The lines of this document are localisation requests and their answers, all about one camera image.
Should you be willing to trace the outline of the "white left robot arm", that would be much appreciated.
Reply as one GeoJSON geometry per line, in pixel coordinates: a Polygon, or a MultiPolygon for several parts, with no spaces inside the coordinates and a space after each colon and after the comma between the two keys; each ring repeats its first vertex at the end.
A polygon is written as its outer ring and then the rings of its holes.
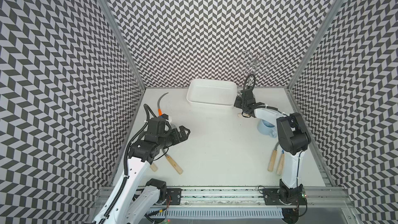
{"type": "Polygon", "coordinates": [[[173,128],[166,114],[148,119],[133,136],[123,155],[123,173],[94,224],[137,224],[156,203],[166,199],[166,183],[151,179],[136,198],[142,177],[162,149],[186,141],[191,131],[181,125],[173,128]]]}

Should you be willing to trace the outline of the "white plastic storage box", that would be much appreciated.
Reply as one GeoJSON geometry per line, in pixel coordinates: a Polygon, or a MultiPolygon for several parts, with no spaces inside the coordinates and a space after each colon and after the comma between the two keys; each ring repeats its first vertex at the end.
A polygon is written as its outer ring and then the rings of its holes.
{"type": "Polygon", "coordinates": [[[228,109],[234,107],[237,85],[234,82],[212,79],[194,79],[186,99],[191,106],[228,109]]]}

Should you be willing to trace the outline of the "light blue mug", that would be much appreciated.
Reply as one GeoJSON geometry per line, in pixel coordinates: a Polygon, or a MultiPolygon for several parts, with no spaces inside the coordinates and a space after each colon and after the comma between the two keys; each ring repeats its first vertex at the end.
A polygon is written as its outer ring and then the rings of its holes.
{"type": "Polygon", "coordinates": [[[277,138],[276,126],[265,120],[260,120],[258,122],[257,129],[263,135],[268,135],[272,138],[277,138]]]}

